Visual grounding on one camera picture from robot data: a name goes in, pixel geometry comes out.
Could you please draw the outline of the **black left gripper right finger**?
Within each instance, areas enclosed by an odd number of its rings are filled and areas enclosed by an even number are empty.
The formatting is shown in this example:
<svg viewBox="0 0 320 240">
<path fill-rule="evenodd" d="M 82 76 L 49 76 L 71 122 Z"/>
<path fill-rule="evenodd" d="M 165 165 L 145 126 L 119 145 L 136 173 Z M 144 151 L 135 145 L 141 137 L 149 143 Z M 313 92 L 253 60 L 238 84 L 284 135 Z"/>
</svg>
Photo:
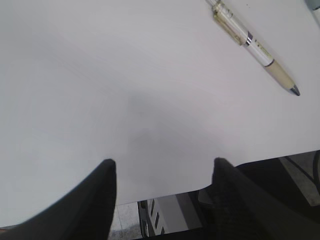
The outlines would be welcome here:
<svg viewBox="0 0 320 240">
<path fill-rule="evenodd" d="M 320 208 L 308 204 L 277 158 L 233 166 L 217 157 L 204 190 L 213 240 L 320 238 Z"/>
</svg>

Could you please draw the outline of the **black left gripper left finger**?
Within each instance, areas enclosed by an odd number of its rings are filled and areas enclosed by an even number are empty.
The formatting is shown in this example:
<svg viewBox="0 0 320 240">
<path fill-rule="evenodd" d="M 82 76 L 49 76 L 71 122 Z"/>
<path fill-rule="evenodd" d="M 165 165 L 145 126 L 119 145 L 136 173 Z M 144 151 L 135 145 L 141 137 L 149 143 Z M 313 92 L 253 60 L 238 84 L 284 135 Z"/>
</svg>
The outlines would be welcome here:
<svg viewBox="0 0 320 240">
<path fill-rule="evenodd" d="M 106 240 L 116 205 L 116 163 L 103 160 L 73 190 L 2 240 Z"/>
</svg>

